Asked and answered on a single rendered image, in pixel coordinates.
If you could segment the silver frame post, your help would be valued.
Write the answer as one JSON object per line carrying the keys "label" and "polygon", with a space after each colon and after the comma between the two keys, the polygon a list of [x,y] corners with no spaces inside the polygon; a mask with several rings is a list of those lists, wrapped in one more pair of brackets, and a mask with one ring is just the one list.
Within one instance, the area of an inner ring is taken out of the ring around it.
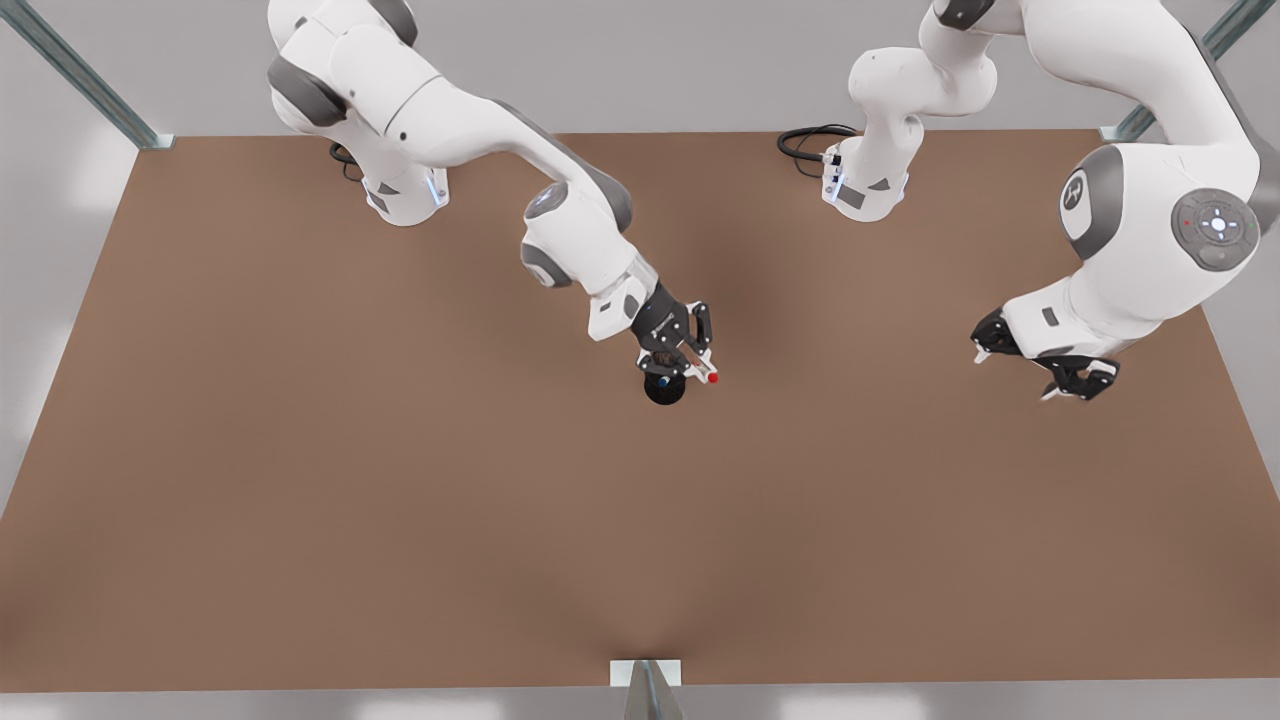
{"label": "silver frame post", "polygon": [[0,0],[0,19],[5,20],[137,149],[173,147],[175,137],[155,132],[27,0]]}
{"label": "silver frame post", "polygon": [[1120,49],[1120,58],[1133,60],[1134,67],[1105,85],[1138,106],[1117,124],[1100,129],[1103,141],[1135,142],[1158,127],[1170,143],[1229,143],[1266,129],[1242,108],[1220,61],[1239,41],[1256,40],[1270,56],[1247,69],[1280,94],[1280,0],[1225,3],[1204,28],[1187,27],[1174,15],[1146,19],[1134,6],[1117,15],[1123,29],[1134,32]]}
{"label": "silver frame post", "polygon": [[623,720],[685,720],[672,691],[682,685],[678,659],[611,660],[611,687],[626,687]]}

